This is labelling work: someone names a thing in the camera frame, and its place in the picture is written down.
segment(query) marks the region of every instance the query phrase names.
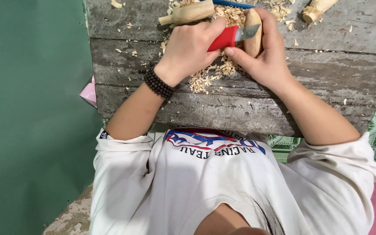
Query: beaded bracelet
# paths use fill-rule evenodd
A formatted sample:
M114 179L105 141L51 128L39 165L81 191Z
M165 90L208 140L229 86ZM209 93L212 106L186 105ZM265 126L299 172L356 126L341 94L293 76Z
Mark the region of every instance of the beaded bracelet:
M153 71L154 67L150 67L144 76L144 82L156 94L163 98L169 98L173 95L174 89L162 81Z

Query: white long sleeve shirt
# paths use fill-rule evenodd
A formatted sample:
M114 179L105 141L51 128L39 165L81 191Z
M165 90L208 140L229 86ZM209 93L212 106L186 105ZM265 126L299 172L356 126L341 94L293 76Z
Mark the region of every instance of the white long sleeve shirt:
M354 142L301 142L288 163L242 133L178 128L120 141L101 130L92 235L192 235L221 203L263 228L269 203L287 235L366 235L376 163L368 133Z

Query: pink paper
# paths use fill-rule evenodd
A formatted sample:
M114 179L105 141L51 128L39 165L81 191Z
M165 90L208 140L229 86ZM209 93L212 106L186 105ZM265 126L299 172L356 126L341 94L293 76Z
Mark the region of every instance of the pink paper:
M97 107L97 98L95 97L95 79L92 76L92 81L79 94L83 99L86 99L94 107Z

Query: forearm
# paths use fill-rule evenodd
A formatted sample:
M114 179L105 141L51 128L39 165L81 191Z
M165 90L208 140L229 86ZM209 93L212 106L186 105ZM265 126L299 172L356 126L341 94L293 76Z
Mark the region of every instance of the forearm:
M144 135L164 100L143 83L118 108L105 131L112 138L124 141Z
M341 114L295 78L272 89L294 117L306 141L322 146L357 140L359 132Z

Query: wall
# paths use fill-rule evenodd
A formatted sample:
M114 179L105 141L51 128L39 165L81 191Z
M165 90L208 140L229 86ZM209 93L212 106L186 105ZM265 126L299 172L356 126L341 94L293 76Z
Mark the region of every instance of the wall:
M41 234L91 183L91 73L80 0L0 1L0 235Z

